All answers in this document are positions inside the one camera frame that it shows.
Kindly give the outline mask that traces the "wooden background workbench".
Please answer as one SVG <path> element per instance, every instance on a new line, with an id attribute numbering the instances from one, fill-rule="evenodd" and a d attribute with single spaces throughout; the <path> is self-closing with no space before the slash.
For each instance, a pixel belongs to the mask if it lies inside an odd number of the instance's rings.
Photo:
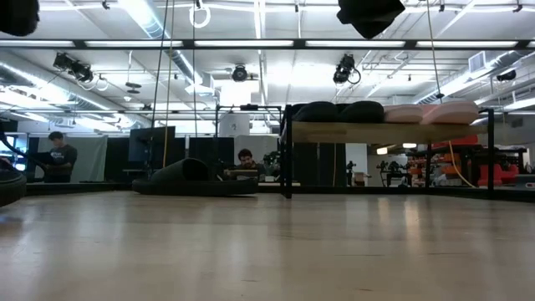
<path id="1" fill-rule="evenodd" d="M 257 181 L 260 177 L 259 171 L 257 169 L 233 169 L 225 170 L 224 175 L 232 180 L 249 180 L 254 179 Z"/>

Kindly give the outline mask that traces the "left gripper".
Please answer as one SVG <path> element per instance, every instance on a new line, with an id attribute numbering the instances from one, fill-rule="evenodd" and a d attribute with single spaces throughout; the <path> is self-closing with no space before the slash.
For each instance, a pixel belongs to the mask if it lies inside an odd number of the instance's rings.
<path id="1" fill-rule="evenodd" d="M 39 21 L 38 0 L 0 0 L 0 32 L 28 36 Z"/>

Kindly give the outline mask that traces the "person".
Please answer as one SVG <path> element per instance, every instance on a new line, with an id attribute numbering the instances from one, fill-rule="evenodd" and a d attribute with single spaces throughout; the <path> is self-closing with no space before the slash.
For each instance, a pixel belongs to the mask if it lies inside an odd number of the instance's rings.
<path id="1" fill-rule="evenodd" d="M 257 169 L 259 171 L 260 177 L 257 181 L 264 181 L 267 174 L 266 168 L 263 164 L 256 162 L 252 157 L 252 152 L 249 149 L 242 149 L 238 152 L 237 158 L 239 164 L 232 167 L 233 169 Z"/>
<path id="2" fill-rule="evenodd" d="M 59 131 L 50 133 L 48 139 L 53 143 L 53 148 L 49 152 L 51 162 L 46 165 L 44 181 L 70 183 L 78 151 L 64 141 L 64 135 Z"/>

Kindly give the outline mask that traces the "black background rig frame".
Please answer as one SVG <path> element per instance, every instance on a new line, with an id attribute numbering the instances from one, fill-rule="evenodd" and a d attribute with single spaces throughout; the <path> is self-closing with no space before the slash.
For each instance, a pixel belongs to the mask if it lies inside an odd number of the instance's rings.
<path id="1" fill-rule="evenodd" d="M 222 115 L 227 113 L 238 113 L 250 115 L 250 135 L 239 135 L 236 137 L 220 137 L 218 135 L 219 119 Z M 266 176 L 264 181 L 257 181 L 258 183 L 274 182 L 274 171 L 277 169 L 279 159 L 279 139 L 272 132 L 272 122 L 280 121 L 282 119 L 282 109 L 279 106 L 271 105 L 218 105 L 216 108 L 216 133 L 215 140 L 218 138 L 233 138 L 235 152 L 242 149 L 249 149 L 252 152 L 253 159 L 261 163 L 266 168 Z M 230 170 L 232 167 L 239 164 L 239 160 L 235 156 L 235 161 L 232 165 L 220 164 L 220 170 L 217 177 L 221 180 L 230 181 L 224 175 L 225 170 Z"/>

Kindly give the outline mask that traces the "black partition panel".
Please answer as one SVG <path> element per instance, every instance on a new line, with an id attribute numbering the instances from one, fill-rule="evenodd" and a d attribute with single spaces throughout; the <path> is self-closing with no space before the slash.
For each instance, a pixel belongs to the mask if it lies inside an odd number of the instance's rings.
<path id="1" fill-rule="evenodd" d="M 104 165 L 104 180 L 112 182 L 132 182 L 146 175 L 144 161 L 129 160 L 130 140 L 109 138 Z M 203 161 L 213 166 L 217 161 L 232 165 L 235 161 L 233 138 L 212 137 L 175 138 L 166 163 L 175 163 L 187 157 Z"/>
<path id="2" fill-rule="evenodd" d="M 302 186 L 346 186 L 345 167 L 345 144 L 293 144 L 293 179 Z"/>

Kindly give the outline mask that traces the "thin black hanging line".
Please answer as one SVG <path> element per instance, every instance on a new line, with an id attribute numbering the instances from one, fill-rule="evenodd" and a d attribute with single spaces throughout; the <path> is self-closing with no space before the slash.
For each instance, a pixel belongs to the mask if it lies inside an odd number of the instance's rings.
<path id="1" fill-rule="evenodd" d="M 193 31 L 192 31 L 192 37 L 193 39 L 195 39 L 195 32 L 196 32 L 196 28 L 195 28 L 195 21 L 196 21 L 196 17 L 195 17 L 195 10 L 197 9 L 197 3 L 198 3 L 198 0 L 192 0 L 192 3 L 193 3 L 193 6 L 191 8 L 191 11 L 190 11 L 190 17 L 191 17 L 191 21 L 192 21 L 192 26 L 193 26 Z M 197 129 L 197 103 L 196 103 L 196 84 L 197 84 L 197 77 L 196 77 L 196 52 L 195 50 L 192 50 L 192 59 L 193 59 L 193 63 L 192 63 L 192 66 L 193 66 L 193 110 L 194 110 L 194 129 L 195 129 L 195 134 L 194 134 L 194 137 L 196 138 L 198 136 L 198 129 Z"/>

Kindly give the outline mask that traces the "black aluminium table frame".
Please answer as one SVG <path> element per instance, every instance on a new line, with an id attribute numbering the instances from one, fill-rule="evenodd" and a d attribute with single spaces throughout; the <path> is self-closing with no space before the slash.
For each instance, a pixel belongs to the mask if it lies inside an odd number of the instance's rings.
<path id="1" fill-rule="evenodd" d="M 151 186 L 121 183 L 79 183 L 79 184 L 29 184 L 27 196 L 63 195 L 102 191 L 136 191 L 140 194 L 157 196 L 237 196 L 255 193 L 279 193 L 286 198 L 298 194 L 318 195 L 424 195 L 452 196 L 473 199 L 496 200 L 505 202 L 527 202 L 535 204 L 535 189 L 511 190 L 495 189 L 489 191 L 481 188 L 387 188 L 387 187 L 327 187 L 327 186 L 294 186 L 282 188 L 275 186 L 244 186 L 224 184 L 222 182 L 179 183 L 176 185 Z"/>

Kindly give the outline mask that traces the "pink rubber slide sandal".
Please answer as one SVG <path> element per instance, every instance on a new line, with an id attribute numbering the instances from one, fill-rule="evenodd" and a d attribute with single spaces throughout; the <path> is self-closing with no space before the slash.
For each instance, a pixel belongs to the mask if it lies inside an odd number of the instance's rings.
<path id="1" fill-rule="evenodd" d="M 419 124 L 424 110 L 419 105 L 388 105 L 384 107 L 385 123 Z"/>
<path id="2" fill-rule="evenodd" d="M 423 105 L 423 125 L 469 125 L 479 115 L 478 106 L 471 101 L 452 101 L 439 105 Z"/>

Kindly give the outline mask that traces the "white curtain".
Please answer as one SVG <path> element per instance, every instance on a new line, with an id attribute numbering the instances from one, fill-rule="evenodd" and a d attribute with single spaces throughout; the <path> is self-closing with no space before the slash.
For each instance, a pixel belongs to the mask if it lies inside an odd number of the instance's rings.
<path id="1" fill-rule="evenodd" d="M 70 183 L 82 181 L 102 181 L 104 179 L 105 153 L 107 150 L 107 139 L 105 137 L 71 137 L 64 135 L 64 141 L 75 147 L 78 151 L 78 158 L 74 165 Z M 53 143 L 47 138 L 40 139 L 38 153 L 48 153 L 53 148 Z"/>

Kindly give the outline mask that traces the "wooden shelf with black frame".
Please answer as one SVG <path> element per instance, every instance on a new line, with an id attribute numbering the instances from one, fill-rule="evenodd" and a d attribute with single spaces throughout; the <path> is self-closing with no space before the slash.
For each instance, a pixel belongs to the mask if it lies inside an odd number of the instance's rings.
<path id="1" fill-rule="evenodd" d="M 301 122 L 293 120 L 293 107 L 285 107 L 281 119 L 281 179 L 280 193 L 287 199 L 293 196 L 293 144 L 329 143 L 333 145 L 403 144 L 426 145 L 432 151 L 434 143 L 451 141 L 469 135 L 487 135 L 488 163 L 495 157 L 494 110 L 487 110 L 489 121 L 483 125 L 422 125 L 422 124 L 355 124 L 340 122 Z"/>

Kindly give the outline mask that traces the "black monitor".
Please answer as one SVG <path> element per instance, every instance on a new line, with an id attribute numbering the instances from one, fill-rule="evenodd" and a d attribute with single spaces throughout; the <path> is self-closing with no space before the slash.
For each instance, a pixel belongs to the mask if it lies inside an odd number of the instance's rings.
<path id="1" fill-rule="evenodd" d="M 146 166 L 161 168 L 168 156 L 167 146 L 175 138 L 175 126 L 134 129 L 130 131 L 128 160 Z"/>

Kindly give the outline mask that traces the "red box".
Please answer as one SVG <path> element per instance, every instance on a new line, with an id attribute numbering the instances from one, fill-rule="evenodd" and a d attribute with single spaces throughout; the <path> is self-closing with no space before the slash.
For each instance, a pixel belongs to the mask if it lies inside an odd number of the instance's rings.
<path id="1" fill-rule="evenodd" d="M 463 138 L 456 138 L 453 140 L 444 140 L 441 142 L 434 143 L 432 145 L 433 149 L 441 148 L 441 147 L 448 147 L 449 145 L 457 146 L 457 145 L 478 145 L 478 136 L 477 135 L 469 135 Z"/>

